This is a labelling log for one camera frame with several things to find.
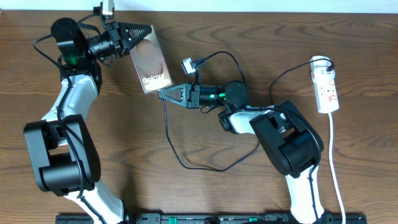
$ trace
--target wooden table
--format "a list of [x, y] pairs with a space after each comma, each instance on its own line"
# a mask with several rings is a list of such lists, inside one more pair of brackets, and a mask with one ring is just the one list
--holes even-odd
[[[60, 75], [32, 47], [61, 17], [90, 12], [5, 11], [0, 17], [0, 223], [53, 223], [81, 213], [74, 203], [36, 186], [22, 130], [38, 121], [60, 91]], [[269, 105], [268, 86], [312, 55], [336, 63], [340, 109], [335, 120], [335, 166], [347, 212], [369, 223], [398, 219], [398, 17], [378, 14], [117, 12], [120, 22], [155, 25], [175, 83], [186, 82], [182, 59], [228, 50], [241, 64], [254, 106]], [[98, 18], [90, 24], [100, 26]], [[40, 48], [57, 58], [55, 41]], [[232, 60], [208, 61], [203, 82], [240, 79]], [[274, 86], [275, 101], [292, 100], [329, 141], [328, 116], [317, 112], [310, 66]], [[217, 113], [167, 103], [170, 137], [185, 163], [226, 167], [256, 145], [253, 135], [225, 133]], [[177, 162], [164, 130], [162, 104], [145, 95], [129, 57], [103, 67], [101, 93], [86, 121], [102, 163], [102, 179], [133, 211], [256, 213], [289, 210], [286, 181], [260, 148], [225, 173], [190, 171]], [[318, 173], [322, 205], [339, 212], [328, 163]]]

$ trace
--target smartphone box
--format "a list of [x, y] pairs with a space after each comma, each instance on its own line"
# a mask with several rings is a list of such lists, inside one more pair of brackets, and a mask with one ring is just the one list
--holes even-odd
[[154, 26], [151, 27], [152, 32], [130, 50], [144, 93], [172, 85]]

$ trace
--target power strip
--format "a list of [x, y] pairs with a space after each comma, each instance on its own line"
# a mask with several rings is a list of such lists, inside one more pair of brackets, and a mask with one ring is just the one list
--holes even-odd
[[[311, 61], [318, 59], [328, 59], [325, 56], [314, 56]], [[335, 70], [328, 72], [327, 68], [331, 63], [327, 60], [318, 60], [311, 64], [311, 78], [317, 98], [319, 113], [331, 113], [336, 111], [338, 106], [337, 91], [335, 85]]]

